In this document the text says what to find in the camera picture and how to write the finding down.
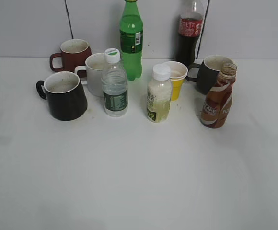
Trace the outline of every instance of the mug rim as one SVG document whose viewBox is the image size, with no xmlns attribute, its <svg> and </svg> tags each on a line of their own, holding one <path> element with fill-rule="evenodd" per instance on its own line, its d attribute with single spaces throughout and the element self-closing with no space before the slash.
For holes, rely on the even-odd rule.
<svg viewBox="0 0 278 230">
<path fill-rule="evenodd" d="M 73 75 L 73 76 L 76 76 L 76 77 L 77 77 L 77 84 L 76 84 L 76 86 L 74 86 L 72 89 L 67 90 L 67 91 L 64 91 L 64 92 L 53 92 L 53 91 L 49 90 L 49 89 L 47 88 L 47 86 L 46 86 L 47 81 L 48 81 L 49 79 L 54 78 L 54 77 L 56 77 L 57 75 L 61 75 L 61 74 L 71 74 L 71 75 Z M 71 92 L 72 90 L 76 89 L 76 87 L 79 85 L 80 81 L 81 81 L 81 80 L 80 80 L 80 78 L 79 78 L 79 76 L 78 76 L 77 74 L 75 74 L 75 73 L 73 73 L 73 72 L 69 72 L 69 71 L 61 71 L 61 72 L 58 72 L 58 73 L 54 73 L 54 74 L 52 74 L 51 76 L 49 76 L 48 78 L 45 79 L 45 81 L 44 81 L 44 89 L 45 89 L 47 92 L 50 92 L 50 93 L 53 93 L 53 94 L 64 94 L 64 93 L 68 93 L 68 92 Z"/>
<path fill-rule="evenodd" d="M 86 65 L 86 67 L 89 68 L 89 69 L 95 70 L 95 71 L 103 71 L 102 69 L 94 69 L 94 68 L 91 68 L 91 67 L 87 64 L 87 61 L 88 61 L 89 58 L 92 58 L 93 56 L 97 56 L 97 55 L 101 55 L 101 54 L 104 56 L 104 59 L 105 59 L 105 53 L 91 54 L 89 57 L 87 57 L 86 60 L 85 60 L 85 65 Z"/>
<path fill-rule="evenodd" d="M 67 52 L 67 51 L 65 51 L 65 50 L 62 48 L 62 46 L 65 45 L 65 44 L 68 43 L 68 42 L 71 42 L 71 41 L 81 41 L 81 42 L 84 42 L 84 43 L 87 44 L 87 47 L 86 47 L 85 49 L 83 49 L 82 51 L 79 51 L 79 52 Z M 66 54 L 79 54 L 79 53 L 81 53 L 81 52 L 83 52 L 83 51 L 86 51 L 86 50 L 89 48 L 89 46 L 90 46 L 89 42 L 87 42 L 87 41 L 85 41 L 85 40 L 83 40 L 83 39 L 70 39 L 70 40 L 68 40 L 68 41 L 63 42 L 63 43 L 60 45 L 60 50 L 61 50 L 62 52 L 64 52 L 64 53 L 66 53 Z"/>
<path fill-rule="evenodd" d="M 208 55 L 207 57 L 205 57 L 205 58 L 203 59 L 203 63 L 205 64 L 205 66 L 206 66 L 207 68 L 211 69 L 211 70 L 220 72 L 220 70 L 213 69 L 213 68 L 209 67 L 209 66 L 206 64 L 206 62 L 205 62 L 205 60 L 206 60 L 207 58 L 214 57 L 214 56 L 226 58 L 226 59 L 230 60 L 232 64 L 234 64 L 233 60 L 230 59 L 230 58 L 227 57 L 227 56 L 224 56 L 224 55 L 221 55 L 221 54 L 211 54 L 211 55 Z"/>
</svg>

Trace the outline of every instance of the mug handle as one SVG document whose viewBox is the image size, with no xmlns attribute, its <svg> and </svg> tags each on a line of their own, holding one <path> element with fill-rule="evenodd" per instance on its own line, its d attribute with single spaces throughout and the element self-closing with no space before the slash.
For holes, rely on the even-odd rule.
<svg viewBox="0 0 278 230">
<path fill-rule="evenodd" d="M 44 81 L 43 81 L 43 80 L 38 81 L 37 84 L 36 84 L 35 86 L 36 86 L 36 88 L 37 88 L 37 91 L 38 91 L 39 96 L 40 96 L 42 99 L 46 100 L 46 95 L 45 95 L 45 93 L 44 93 L 44 91 L 43 91 L 43 89 L 42 89 L 42 86 L 44 87 Z"/>
<path fill-rule="evenodd" d="M 192 68 L 201 68 L 201 64 L 197 64 L 197 63 L 191 64 L 191 65 L 188 67 L 188 74 L 189 74 L 189 72 L 190 72 L 190 70 L 191 70 Z M 188 76 L 188 74 L 187 74 L 187 76 L 186 76 L 186 80 L 192 81 L 192 82 L 196 82 L 196 81 L 197 81 L 197 77 L 196 77 L 196 78 L 191 78 L 191 77 Z"/>
<path fill-rule="evenodd" d="M 86 71 L 86 67 L 85 67 L 85 66 L 77 66 L 77 67 L 75 68 L 75 70 L 74 70 L 74 73 L 75 73 L 76 75 L 78 75 L 77 72 L 78 72 L 78 71 L 81 71 L 81 70 Z M 81 81 L 81 84 L 82 84 L 82 85 L 87 85 L 87 81 L 86 81 L 86 80 L 82 80 L 82 81 Z"/>
<path fill-rule="evenodd" d="M 54 59 L 54 58 L 57 58 L 57 57 L 59 58 L 59 57 L 61 57 L 61 56 L 62 56 L 61 53 L 56 53 L 56 54 L 52 54 L 51 57 L 49 58 L 49 66 L 51 67 L 51 70 L 52 70 L 52 71 L 54 71 L 54 72 L 61 72 L 61 71 L 64 70 L 64 67 L 55 68 L 55 67 L 53 66 L 53 59 Z"/>
</svg>

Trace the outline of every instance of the red mug handle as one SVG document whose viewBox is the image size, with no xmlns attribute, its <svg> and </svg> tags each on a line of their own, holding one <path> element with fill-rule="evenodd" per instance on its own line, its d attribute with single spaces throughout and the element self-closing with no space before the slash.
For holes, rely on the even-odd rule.
<svg viewBox="0 0 278 230">
<path fill-rule="evenodd" d="M 54 71 L 54 72 L 61 72 L 61 71 L 64 70 L 64 67 L 55 68 L 53 66 L 53 59 L 57 58 L 57 57 L 61 57 L 61 56 L 62 56 L 61 53 L 56 53 L 56 54 L 52 54 L 51 57 L 49 58 L 49 65 L 50 65 L 52 71 Z"/>
</svg>

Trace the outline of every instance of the clear plastic bottle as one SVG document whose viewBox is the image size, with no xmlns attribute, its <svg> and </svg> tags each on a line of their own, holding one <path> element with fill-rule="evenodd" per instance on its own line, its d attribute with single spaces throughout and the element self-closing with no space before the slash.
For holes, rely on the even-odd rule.
<svg viewBox="0 0 278 230">
<path fill-rule="evenodd" d="M 147 116 L 154 123 L 167 119 L 172 95 L 171 70 L 165 64 L 153 67 L 153 78 L 148 84 Z"/>
<path fill-rule="evenodd" d="M 105 51 L 106 65 L 102 75 L 104 108 L 109 116 L 119 117 L 128 108 L 127 75 L 121 64 L 120 51 L 115 48 Z"/>
</svg>

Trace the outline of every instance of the black mug handle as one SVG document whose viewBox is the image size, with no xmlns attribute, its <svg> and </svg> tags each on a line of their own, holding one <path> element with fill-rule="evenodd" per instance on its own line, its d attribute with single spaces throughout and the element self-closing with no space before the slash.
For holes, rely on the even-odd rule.
<svg viewBox="0 0 278 230">
<path fill-rule="evenodd" d="M 43 80 L 38 81 L 37 84 L 36 84 L 35 86 L 36 86 L 36 88 L 37 88 L 37 91 L 38 91 L 39 96 L 40 96 L 42 99 L 46 100 L 46 95 L 45 95 L 45 93 L 44 93 L 44 91 L 43 91 L 43 89 L 42 89 L 42 86 L 44 86 L 44 81 L 43 81 Z"/>
<path fill-rule="evenodd" d="M 190 70 L 191 70 L 192 68 L 201 68 L 201 64 L 197 64 L 197 63 L 191 64 L 191 65 L 188 67 L 188 74 L 189 74 L 189 72 L 190 72 Z M 188 81 L 193 81 L 193 82 L 196 82 L 196 81 L 197 81 L 197 77 L 196 77 L 196 78 L 191 78 L 191 77 L 188 76 L 188 74 L 187 74 L 187 76 L 186 76 L 186 80 L 188 80 Z"/>
</svg>

